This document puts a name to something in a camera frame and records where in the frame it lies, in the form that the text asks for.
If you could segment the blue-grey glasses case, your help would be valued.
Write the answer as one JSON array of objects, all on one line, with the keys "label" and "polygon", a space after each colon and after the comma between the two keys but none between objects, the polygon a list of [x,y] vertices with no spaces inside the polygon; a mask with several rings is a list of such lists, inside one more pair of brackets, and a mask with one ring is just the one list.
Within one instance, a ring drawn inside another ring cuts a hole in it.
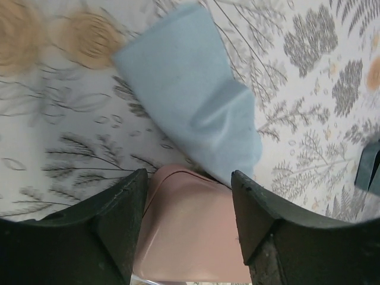
[{"label": "blue-grey glasses case", "polygon": [[363,149],[354,185],[379,196],[379,141]]}]

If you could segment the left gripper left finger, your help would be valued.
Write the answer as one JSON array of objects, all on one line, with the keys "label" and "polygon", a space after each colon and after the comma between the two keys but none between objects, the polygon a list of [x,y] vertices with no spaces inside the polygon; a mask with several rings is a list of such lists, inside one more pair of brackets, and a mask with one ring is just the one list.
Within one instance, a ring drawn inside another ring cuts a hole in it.
[{"label": "left gripper left finger", "polygon": [[2,284],[129,284],[148,174],[41,220],[1,220]]}]

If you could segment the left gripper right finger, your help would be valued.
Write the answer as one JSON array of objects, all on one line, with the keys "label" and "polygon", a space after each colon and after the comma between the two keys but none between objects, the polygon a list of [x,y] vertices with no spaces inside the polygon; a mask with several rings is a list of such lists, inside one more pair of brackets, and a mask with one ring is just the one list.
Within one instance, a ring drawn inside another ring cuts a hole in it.
[{"label": "left gripper right finger", "polygon": [[306,210],[232,173],[243,262],[253,284],[378,284],[379,220],[347,223]]}]

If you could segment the pink glasses case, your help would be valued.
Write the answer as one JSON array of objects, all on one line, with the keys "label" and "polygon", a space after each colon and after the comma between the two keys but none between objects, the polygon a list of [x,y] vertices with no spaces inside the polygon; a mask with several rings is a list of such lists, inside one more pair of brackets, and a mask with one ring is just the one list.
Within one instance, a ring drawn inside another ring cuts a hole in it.
[{"label": "pink glasses case", "polygon": [[150,179],[133,272],[151,281],[250,283],[231,190],[183,166],[160,168]]}]

